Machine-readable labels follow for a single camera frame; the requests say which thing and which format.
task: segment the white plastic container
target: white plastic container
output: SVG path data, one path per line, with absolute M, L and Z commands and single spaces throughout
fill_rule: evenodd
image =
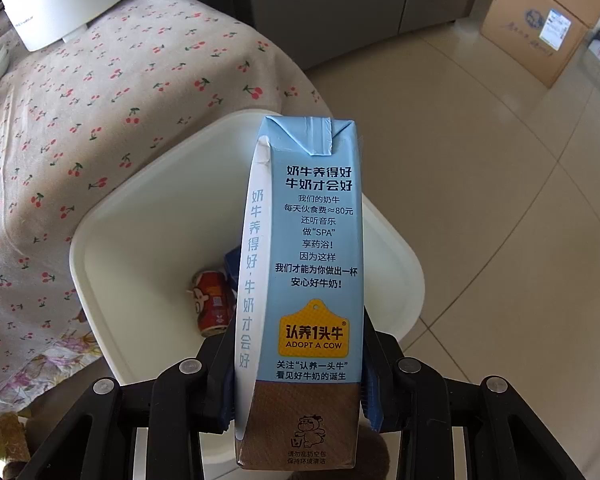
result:
M 227 115 L 126 181 L 75 232 L 70 265 L 80 301 L 121 384 L 157 377 L 202 344 L 186 293 L 198 270 L 240 244 L 249 169 L 264 110 Z M 424 301 L 420 263 L 363 197 L 365 305 L 398 341 Z M 234 460 L 233 428 L 202 434 L 205 464 Z

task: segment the silver bolt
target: silver bolt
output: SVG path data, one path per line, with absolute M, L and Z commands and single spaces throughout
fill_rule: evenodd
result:
M 113 390 L 114 386 L 115 384 L 111 379 L 100 379 L 93 385 L 93 391 L 98 395 L 106 395 Z
M 183 374 L 195 374 L 202 370 L 202 363 L 197 359 L 185 359 L 178 368 Z
M 508 387 L 509 384 L 502 377 L 493 376 L 487 379 L 487 388 L 496 394 L 503 394 Z
M 405 357 L 398 361 L 398 368 L 406 374 L 415 374 L 422 369 L 422 365 L 413 357 Z

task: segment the yellow tag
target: yellow tag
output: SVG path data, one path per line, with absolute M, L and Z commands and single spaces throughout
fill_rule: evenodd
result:
M 280 318 L 278 353 L 291 357 L 345 357 L 349 353 L 349 320 L 336 316 L 321 300 Z

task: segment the red can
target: red can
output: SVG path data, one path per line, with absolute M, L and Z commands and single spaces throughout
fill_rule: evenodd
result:
M 229 326 L 232 309 L 226 294 L 228 288 L 224 274 L 216 270 L 203 270 L 191 280 L 198 329 L 203 337 L 222 333 Z

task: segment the blue milk carton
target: blue milk carton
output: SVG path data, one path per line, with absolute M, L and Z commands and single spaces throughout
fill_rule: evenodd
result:
M 363 313 L 356 125 L 266 117 L 251 163 L 236 310 L 241 467 L 354 466 Z

